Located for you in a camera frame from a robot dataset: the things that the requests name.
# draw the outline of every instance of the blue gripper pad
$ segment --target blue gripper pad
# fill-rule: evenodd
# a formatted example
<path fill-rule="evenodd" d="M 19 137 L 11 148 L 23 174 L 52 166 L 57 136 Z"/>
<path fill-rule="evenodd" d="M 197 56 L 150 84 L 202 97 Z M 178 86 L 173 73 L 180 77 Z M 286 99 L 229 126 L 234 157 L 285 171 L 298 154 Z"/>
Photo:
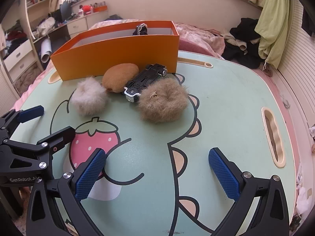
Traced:
<path fill-rule="evenodd" d="M 75 197 L 77 200 L 86 199 L 97 180 L 99 174 L 105 166 L 106 153 L 104 150 L 99 150 L 94 159 L 90 162 L 86 170 L 76 183 Z"/>
<path fill-rule="evenodd" d="M 20 123 L 27 122 L 29 120 L 35 119 L 44 114 L 44 108 L 42 106 L 35 106 L 30 109 L 20 112 L 17 120 Z"/>
<path fill-rule="evenodd" d="M 239 183 L 235 176 L 233 176 L 232 172 L 214 149 L 209 151 L 208 158 L 210 167 L 218 178 L 227 197 L 237 201 L 240 196 L 240 192 Z"/>

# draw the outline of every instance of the cartoon drawing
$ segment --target cartoon drawing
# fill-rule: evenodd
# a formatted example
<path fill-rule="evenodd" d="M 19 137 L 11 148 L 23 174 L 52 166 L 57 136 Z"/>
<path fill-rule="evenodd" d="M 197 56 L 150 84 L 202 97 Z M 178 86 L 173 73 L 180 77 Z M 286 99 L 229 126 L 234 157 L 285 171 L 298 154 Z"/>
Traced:
<path fill-rule="evenodd" d="M 185 81 L 183 75 L 169 77 L 180 84 Z M 182 118 L 163 124 L 142 121 L 137 107 L 124 96 L 113 94 L 110 99 L 105 111 L 92 118 L 79 116 L 65 100 L 50 127 L 51 133 L 68 125 L 76 129 L 64 172 L 75 170 L 97 147 L 108 155 L 89 198 L 82 202 L 98 228 L 107 235 L 213 232 L 198 221 L 198 201 L 180 195 L 179 178 L 189 160 L 175 145 L 201 133 L 198 98 L 189 95 Z M 150 224 L 150 232 L 141 229 L 145 224 Z"/>

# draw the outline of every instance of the brown stuffed toy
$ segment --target brown stuffed toy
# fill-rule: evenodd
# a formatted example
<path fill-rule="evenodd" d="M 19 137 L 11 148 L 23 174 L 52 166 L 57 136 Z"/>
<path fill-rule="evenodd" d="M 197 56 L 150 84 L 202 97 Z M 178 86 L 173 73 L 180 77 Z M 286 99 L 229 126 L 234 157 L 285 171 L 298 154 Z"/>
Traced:
<path fill-rule="evenodd" d="M 102 85 L 110 92 L 120 93 L 124 91 L 127 81 L 132 80 L 139 73 L 135 64 L 119 64 L 109 68 L 102 79 Z"/>
<path fill-rule="evenodd" d="M 138 103 L 141 117 L 155 123 L 179 119 L 187 105 L 186 88 L 171 78 L 158 80 L 144 89 Z"/>

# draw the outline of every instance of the light green cloth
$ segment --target light green cloth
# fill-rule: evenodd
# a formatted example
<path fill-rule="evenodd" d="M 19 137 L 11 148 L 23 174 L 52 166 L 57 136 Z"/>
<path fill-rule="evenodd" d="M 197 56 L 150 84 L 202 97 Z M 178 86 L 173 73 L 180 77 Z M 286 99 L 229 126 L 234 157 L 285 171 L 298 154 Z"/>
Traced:
<path fill-rule="evenodd" d="M 287 38 L 290 0 L 263 0 L 261 5 L 264 8 L 255 28 L 261 35 L 258 53 L 277 68 Z"/>

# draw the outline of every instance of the light green table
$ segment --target light green table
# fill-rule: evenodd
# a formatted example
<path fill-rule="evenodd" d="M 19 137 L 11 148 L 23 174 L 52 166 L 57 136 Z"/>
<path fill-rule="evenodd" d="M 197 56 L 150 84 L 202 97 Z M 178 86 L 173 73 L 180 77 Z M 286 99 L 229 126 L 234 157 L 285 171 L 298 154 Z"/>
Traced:
<path fill-rule="evenodd" d="M 266 83 L 253 71 L 228 61 L 185 52 L 179 56 L 209 62 L 213 68 L 178 63 L 176 77 L 190 93 L 189 106 L 178 121 L 142 121 L 136 105 L 120 94 L 110 94 L 97 118 L 80 117 L 67 102 L 79 80 L 49 85 L 52 71 L 22 107 L 42 105 L 45 114 L 21 124 L 12 139 L 36 143 L 69 125 L 79 127 L 77 133 L 85 132 L 77 134 L 70 155 L 69 146 L 54 155 L 56 178 L 73 171 L 95 147 L 110 154 L 105 173 L 81 202 L 104 235 L 162 236 L 172 235 L 172 229 L 187 236 L 209 235 L 233 204 L 209 167 L 213 147 L 255 177 L 279 175 L 291 218 L 296 184 L 292 147 Z M 262 107 L 270 108 L 278 122 L 284 168 L 276 167 L 271 158 Z M 247 229 L 257 202 L 255 198 L 239 233 Z M 66 219 L 61 201 L 58 204 Z"/>

